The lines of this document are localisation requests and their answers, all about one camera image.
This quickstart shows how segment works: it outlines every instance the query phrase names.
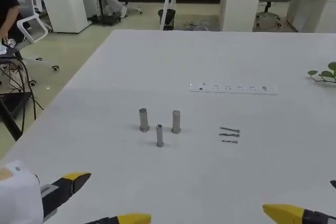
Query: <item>floor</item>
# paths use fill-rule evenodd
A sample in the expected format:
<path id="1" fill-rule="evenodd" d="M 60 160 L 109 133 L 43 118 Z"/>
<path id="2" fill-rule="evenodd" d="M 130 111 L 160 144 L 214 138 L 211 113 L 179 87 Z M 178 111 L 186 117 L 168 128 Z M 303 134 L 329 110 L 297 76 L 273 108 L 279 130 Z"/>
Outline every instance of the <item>floor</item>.
<path id="1" fill-rule="evenodd" d="M 143 9 L 143 15 L 132 12 L 129 17 L 113 27 L 102 27 L 91 25 L 78 35 L 72 34 L 49 34 L 45 39 L 37 44 L 31 45 L 22 54 L 26 58 L 42 57 L 44 60 L 54 62 L 60 66 L 60 70 L 55 72 L 48 66 L 29 65 L 30 78 L 38 83 L 33 87 L 36 100 L 47 107 L 57 93 L 67 84 L 72 76 L 80 69 L 86 60 L 93 54 L 99 45 L 114 29 L 158 29 L 159 17 L 157 12 L 163 7 L 163 3 L 139 3 Z M 288 4 L 275 4 L 270 11 L 285 17 Z M 259 6 L 258 11 L 262 11 L 263 6 Z M 217 4 L 177 4 L 175 27 L 183 29 L 186 23 L 193 21 L 199 23 L 203 20 L 206 24 L 216 20 L 219 10 Z M 291 31 L 289 27 L 281 29 L 269 28 L 269 31 Z M 8 90 L 6 81 L 0 87 L 0 93 Z M 33 108 L 29 103 L 27 106 L 25 130 L 33 123 Z M 17 124 L 21 126 L 21 115 L 18 116 Z M 0 159 L 6 154 L 15 142 L 8 133 L 4 124 L 0 123 Z"/>

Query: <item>power strip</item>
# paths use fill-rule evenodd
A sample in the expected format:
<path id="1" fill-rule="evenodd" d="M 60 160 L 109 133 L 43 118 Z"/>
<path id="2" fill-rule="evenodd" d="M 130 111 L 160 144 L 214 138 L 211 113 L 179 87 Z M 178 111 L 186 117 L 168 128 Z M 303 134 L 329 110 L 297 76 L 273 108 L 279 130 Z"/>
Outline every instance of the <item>power strip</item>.
<path id="1" fill-rule="evenodd" d="M 209 83 L 192 83 L 189 86 L 191 92 L 207 93 L 240 93 L 240 94 L 278 94 L 275 86 L 259 85 L 231 85 L 231 84 L 209 84 Z"/>

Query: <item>black shirt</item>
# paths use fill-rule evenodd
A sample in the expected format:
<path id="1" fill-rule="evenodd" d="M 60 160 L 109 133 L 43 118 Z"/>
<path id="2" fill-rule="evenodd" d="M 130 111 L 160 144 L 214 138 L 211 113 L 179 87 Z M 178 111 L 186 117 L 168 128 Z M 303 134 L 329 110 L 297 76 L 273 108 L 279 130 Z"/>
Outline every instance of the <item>black shirt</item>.
<path id="1" fill-rule="evenodd" d="M 6 20 L 8 10 L 18 5 L 20 5 L 18 0 L 0 0 L 0 25 Z M 22 19 L 20 14 L 16 20 L 18 21 L 19 19 Z"/>

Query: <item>metal pin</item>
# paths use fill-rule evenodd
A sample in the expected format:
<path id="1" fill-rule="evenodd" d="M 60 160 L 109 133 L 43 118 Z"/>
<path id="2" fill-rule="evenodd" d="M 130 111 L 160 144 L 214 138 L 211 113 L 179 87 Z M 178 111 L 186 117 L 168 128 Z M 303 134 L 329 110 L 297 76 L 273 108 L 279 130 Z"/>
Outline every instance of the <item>metal pin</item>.
<path id="1" fill-rule="evenodd" d="M 219 136 L 235 136 L 235 137 L 240 137 L 239 134 L 226 134 L 226 133 L 220 133 L 218 134 Z"/>
<path id="2" fill-rule="evenodd" d="M 222 140 L 224 143 L 233 143 L 233 144 L 238 144 L 238 141 L 231 141 L 231 140 Z"/>
<path id="3" fill-rule="evenodd" d="M 156 126 L 156 137 L 157 137 L 157 147 L 163 147 L 163 133 L 162 133 L 162 125 L 158 124 Z"/>
<path id="4" fill-rule="evenodd" d="M 149 131 L 147 109 L 145 108 L 140 109 L 139 114 L 140 114 L 140 131 L 142 132 Z"/>
<path id="5" fill-rule="evenodd" d="M 224 127 L 219 127 L 220 129 L 222 130 L 225 130 L 225 131 L 233 131 L 233 132 L 236 132 L 236 133 L 240 133 L 240 130 L 235 130 L 235 129 L 230 129 L 230 128 L 224 128 Z"/>
<path id="6" fill-rule="evenodd" d="M 174 134 L 179 134 L 179 132 L 181 132 L 180 121 L 181 121 L 180 111 L 174 110 L 173 111 L 173 127 L 172 127 L 172 132 Z"/>

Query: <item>green plant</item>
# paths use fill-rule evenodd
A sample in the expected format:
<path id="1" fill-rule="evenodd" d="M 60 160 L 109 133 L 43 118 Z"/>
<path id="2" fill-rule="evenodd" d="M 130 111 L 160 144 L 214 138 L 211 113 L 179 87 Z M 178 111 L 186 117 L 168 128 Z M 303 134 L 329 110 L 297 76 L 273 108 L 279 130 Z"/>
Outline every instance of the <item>green plant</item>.
<path id="1" fill-rule="evenodd" d="M 316 82 L 331 82 L 336 83 L 336 62 L 331 62 L 328 64 L 328 68 L 332 70 L 330 71 L 322 71 L 318 76 L 321 78 L 321 80 L 318 80 L 314 78 L 314 76 L 318 73 L 317 70 L 310 70 L 308 71 L 308 74 L 310 75 L 310 78 L 313 79 Z"/>

